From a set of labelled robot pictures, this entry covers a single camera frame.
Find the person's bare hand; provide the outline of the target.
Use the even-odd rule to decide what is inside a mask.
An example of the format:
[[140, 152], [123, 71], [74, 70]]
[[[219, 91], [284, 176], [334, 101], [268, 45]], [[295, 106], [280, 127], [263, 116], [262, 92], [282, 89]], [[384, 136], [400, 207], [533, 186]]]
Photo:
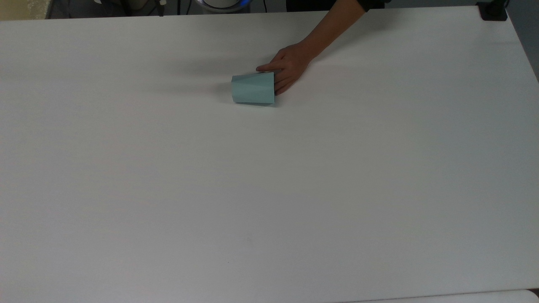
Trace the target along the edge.
[[275, 73], [274, 91], [278, 96], [289, 90], [302, 77], [318, 54], [310, 44], [299, 42], [279, 50], [269, 63], [258, 66], [256, 71]]

